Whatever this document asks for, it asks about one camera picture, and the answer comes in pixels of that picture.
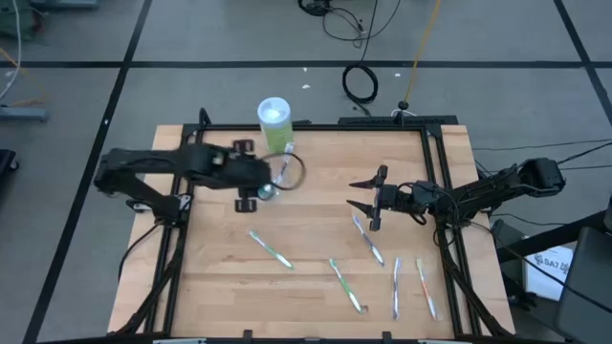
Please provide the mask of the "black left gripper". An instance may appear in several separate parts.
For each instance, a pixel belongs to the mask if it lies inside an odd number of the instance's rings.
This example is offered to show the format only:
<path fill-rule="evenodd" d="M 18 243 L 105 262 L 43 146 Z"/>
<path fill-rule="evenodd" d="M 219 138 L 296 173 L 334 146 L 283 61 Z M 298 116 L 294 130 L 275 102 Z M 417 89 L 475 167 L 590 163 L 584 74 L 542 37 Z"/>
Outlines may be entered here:
<path fill-rule="evenodd" d="M 252 152 L 253 140 L 235 140 L 236 152 Z M 239 188 L 234 201 L 237 213 L 253 213 L 257 210 L 257 189 L 272 181 L 270 165 L 254 155 L 236 152 L 216 152 L 212 158 L 209 187 L 212 189 Z"/>

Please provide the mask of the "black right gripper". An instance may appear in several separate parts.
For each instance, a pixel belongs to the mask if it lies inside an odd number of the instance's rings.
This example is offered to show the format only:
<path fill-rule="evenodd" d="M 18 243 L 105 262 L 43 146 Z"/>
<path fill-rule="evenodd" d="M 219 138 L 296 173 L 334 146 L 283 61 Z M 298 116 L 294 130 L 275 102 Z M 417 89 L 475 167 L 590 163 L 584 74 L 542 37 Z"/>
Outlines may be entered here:
<path fill-rule="evenodd" d="M 363 204 L 356 201 L 348 201 L 348 203 L 370 218 L 370 230 L 378 231 L 382 226 L 381 211 L 387 210 L 380 207 L 381 188 L 387 177 L 387 166 L 381 165 L 377 170 L 376 175 L 367 181 L 350 183 L 351 187 L 356 188 L 374 188 L 376 190 L 374 203 Z M 419 183 L 402 183 L 398 186 L 397 208 L 388 210 L 408 214 L 418 225 L 426 224 L 425 213 L 432 202 L 432 196 L 426 194 Z"/>

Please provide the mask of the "green toothbrush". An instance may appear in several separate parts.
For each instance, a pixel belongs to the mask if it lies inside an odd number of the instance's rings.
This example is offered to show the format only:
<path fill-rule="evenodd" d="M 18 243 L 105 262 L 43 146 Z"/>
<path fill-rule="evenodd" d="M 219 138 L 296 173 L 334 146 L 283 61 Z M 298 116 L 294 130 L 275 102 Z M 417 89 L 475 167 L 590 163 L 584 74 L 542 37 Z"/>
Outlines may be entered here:
<path fill-rule="evenodd" d="M 335 272 L 337 278 L 339 279 L 339 282 L 342 285 L 342 288 L 343 288 L 344 292 L 346 293 L 346 295 L 347 295 L 348 299 L 350 300 L 350 302 L 351 302 L 352 306 L 354 307 L 354 309 L 358 313 L 360 313 L 360 314 L 367 313 L 368 309 L 360 302 L 360 300 L 355 295 L 355 293 L 351 289 L 350 285 L 348 284 L 348 282 L 346 281 L 344 276 L 341 274 L 336 260 L 333 259 L 333 258 L 330 258 L 329 259 L 329 264 L 330 264 L 330 267 L 332 268 L 332 270 Z"/>
<path fill-rule="evenodd" d="M 295 268 L 294 265 L 287 258 L 285 258 L 281 253 L 278 253 L 272 247 L 266 244 L 255 231 L 251 230 L 249 232 L 249 235 L 253 238 L 255 242 L 257 242 L 261 247 L 263 247 L 266 251 L 268 251 L 274 259 L 276 259 L 279 263 L 281 263 L 287 269 Z"/>

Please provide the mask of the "orange toothbrush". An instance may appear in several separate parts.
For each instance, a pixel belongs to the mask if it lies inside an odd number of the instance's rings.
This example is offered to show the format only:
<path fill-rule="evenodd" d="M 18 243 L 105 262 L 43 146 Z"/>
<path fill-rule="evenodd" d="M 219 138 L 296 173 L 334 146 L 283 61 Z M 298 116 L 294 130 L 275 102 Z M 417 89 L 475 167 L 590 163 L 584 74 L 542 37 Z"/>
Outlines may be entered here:
<path fill-rule="evenodd" d="M 415 263 L 416 263 L 416 267 L 417 267 L 417 270 L 418 270 L 418 273 L 419 273 L 419 277 L 420 277 L 420 280 L 421 280 L 421 285 L 422 285 L 422 288 L 424 290 L 424 295 L 426 297 L 426 302 L 427 302 L 427 306 L 429 308 L 430 314 L 431 314 L 431 316 L 432 316 L 432 318 L 434 320 L 438 321 L 439 320 L 438 312 L 437 312 L 437 309 L 436 309 L 435 302 L 434 302 L 433 298 L 431 297 L 429 289 L 428 289 L 428 285 L 427 285 L 427 282 L 426 282 L 426 276 L 425 276 L 425 270 L 424 270 L 424 265 L 423 265 L 422 258 L 421 257 L 417 257 L 415 259 Z"/>

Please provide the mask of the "green wipes canister white lid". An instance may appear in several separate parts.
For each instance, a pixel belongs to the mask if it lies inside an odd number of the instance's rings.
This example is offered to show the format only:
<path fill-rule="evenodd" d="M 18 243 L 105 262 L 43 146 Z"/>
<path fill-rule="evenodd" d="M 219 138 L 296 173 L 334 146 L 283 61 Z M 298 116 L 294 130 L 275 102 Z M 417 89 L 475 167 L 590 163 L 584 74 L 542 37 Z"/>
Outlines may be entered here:
<path fill-rule="evenodd" d="M 291 106 L 284 98 L 262 100 L 257 107 L 257 117 L 270 152 L 284 152 L 286 145 L 295 141 Z"/>

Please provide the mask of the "white printed box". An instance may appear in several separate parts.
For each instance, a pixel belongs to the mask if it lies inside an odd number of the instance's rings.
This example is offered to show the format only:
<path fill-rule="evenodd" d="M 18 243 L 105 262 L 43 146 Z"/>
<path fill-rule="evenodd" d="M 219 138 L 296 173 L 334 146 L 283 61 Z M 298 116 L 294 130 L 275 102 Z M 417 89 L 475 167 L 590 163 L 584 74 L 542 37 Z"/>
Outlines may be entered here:
<path fill-rule="evenodd" d="M 574 251 L 568 247 L 552 247 L 526 257 L 523 264 L 523 285 L 527 292 L 541 298 L 558 301 L 563 286 L 546 276 L 542 269 L 561 282 L 566 281 L 573 260 Z"/>

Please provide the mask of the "grey metal stand base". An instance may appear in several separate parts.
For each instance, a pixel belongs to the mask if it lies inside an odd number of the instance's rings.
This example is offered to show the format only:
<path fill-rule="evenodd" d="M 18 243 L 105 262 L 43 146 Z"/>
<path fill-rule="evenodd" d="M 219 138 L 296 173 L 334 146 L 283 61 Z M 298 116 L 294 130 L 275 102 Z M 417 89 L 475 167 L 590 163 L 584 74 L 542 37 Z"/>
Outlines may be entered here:
<path fill-rule="evenodd" d="M 0 106 L 0 120 L 34 120 L 45 122 L 49 114 L 45 109 Z"/>

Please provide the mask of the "black office chair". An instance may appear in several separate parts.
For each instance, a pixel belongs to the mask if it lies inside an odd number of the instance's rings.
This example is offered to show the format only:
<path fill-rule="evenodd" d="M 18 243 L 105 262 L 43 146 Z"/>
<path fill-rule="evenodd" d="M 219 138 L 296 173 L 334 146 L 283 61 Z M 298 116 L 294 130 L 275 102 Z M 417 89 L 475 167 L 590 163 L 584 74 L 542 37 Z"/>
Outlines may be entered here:
<path fill-rule="evenodd" d="M 609 311 L 564 289 L 557 327 L 582 344 L 612 344 L 612 236 L 593 228 L 581 232 L 565 284 Z"/>

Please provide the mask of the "black floor object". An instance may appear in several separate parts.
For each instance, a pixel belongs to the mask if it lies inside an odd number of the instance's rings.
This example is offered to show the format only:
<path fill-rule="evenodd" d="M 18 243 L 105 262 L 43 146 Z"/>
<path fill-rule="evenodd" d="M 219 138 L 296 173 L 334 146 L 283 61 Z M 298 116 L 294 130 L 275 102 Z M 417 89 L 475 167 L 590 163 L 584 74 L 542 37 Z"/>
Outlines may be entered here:
<path fill-rule="evenodd" d="M 19 162 L 16 152 L 9 149 L 0 149 L 0 189 L 18 168 Z"/>

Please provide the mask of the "grey-blue cart base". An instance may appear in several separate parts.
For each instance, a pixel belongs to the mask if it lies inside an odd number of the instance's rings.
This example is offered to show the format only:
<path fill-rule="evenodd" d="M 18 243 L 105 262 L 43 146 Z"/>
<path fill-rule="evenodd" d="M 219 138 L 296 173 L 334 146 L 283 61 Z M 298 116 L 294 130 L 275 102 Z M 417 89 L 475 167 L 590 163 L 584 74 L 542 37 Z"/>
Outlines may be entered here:
<path fill-rule="evenodd" d="M 39 11 L 94 10 L 101 0 L 30 0 L 32 8 Z"/>

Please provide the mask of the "green equipment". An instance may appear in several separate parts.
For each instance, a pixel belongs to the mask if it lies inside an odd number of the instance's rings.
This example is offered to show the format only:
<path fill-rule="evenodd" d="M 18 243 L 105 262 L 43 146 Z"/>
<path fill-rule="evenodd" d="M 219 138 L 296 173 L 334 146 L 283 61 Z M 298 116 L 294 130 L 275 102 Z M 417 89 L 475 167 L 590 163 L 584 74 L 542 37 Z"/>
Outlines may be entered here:
<path fill-rule="evenodd" d="M 32 40 L 41 27 L 40 15 L 31 0 L 0 0 L 0 35 Z"/>

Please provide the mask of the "black aluminium table frame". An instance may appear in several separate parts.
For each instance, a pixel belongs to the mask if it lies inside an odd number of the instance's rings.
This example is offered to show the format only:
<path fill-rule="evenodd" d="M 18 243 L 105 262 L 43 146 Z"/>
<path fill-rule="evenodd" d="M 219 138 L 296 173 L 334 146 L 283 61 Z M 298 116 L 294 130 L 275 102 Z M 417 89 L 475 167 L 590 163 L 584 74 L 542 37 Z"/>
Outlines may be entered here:
<path fill-rule="evenodd" d="M 254 339 L 444 338 L 483 327 L 465 295 L 450 282 L 434 244 L 435 224 L 384 213 L 371 232 L 348 201 L 368 203 L 370 190 L 350 183 L 388 167 L 390 183 L 432 180 L 459 186 L 476 178 L 467 129 L 442 125 L 421 129 L 365 123 L 308 124 L 295 129 L 296 154 L 307 169 L 302 186 L 258 205 L 250 214 L 234 210 L 236 192 L 193 189 L 183 229 L 156 229 L 149 213 L 135 218 L 127 258 L 110 318 L 123 333 L 150 291 L 162 260 L 179 254 L 174 278 L 163 289 L 136 333 L 175 337 Z M 353 223 L 357 215 L 384 259 L 380 266 Z M 259 237 L 293 265 L 287 269 L 249 235 Z M 401 257 L 399 318 L 392 318 L 393 269 Z M 415 259 L 423 260 L 426 282 L 438 312 L 432 318 Z M 368 309 L 352 306 L 329 259 Z"/>

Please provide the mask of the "black diagonal frame bar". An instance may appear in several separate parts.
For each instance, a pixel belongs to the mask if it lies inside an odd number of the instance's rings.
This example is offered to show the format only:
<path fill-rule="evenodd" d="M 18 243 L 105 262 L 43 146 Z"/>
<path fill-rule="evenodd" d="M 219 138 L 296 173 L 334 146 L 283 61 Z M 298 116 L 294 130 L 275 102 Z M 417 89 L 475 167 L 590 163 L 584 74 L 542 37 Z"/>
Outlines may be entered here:
<path fill-rule="evenodd" d="M 503 244 L 496 253 L 500 263 L 516 259 L 513 252 L 520 256 L 529 256 L 551 247 L 576 242 L 584 228 L 592 227 L 599 231 L 612 233 L 612 210 L 603 210 L 573 223 L 559 226 L 512 244 Z"/>

